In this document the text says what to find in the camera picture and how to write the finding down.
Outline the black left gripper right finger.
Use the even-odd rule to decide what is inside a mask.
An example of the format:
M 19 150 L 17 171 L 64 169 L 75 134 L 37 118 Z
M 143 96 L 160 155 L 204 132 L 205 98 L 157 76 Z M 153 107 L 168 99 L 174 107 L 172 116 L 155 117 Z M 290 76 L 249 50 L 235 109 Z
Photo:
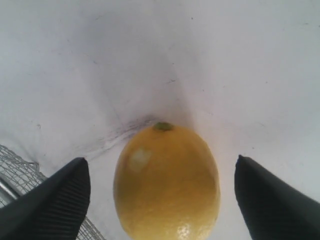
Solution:
M 250 157 L 238 157 L 234 193 L 253 240 L 320 238 L 320 204 Z

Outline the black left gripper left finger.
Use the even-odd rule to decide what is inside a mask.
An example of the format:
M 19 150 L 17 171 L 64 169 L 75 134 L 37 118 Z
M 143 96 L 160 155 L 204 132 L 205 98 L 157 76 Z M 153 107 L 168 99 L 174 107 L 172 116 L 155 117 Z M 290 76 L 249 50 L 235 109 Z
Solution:
M 88 162 L 77 157 L 0 210 L 2 240 L 75 240 L 90 204 Z

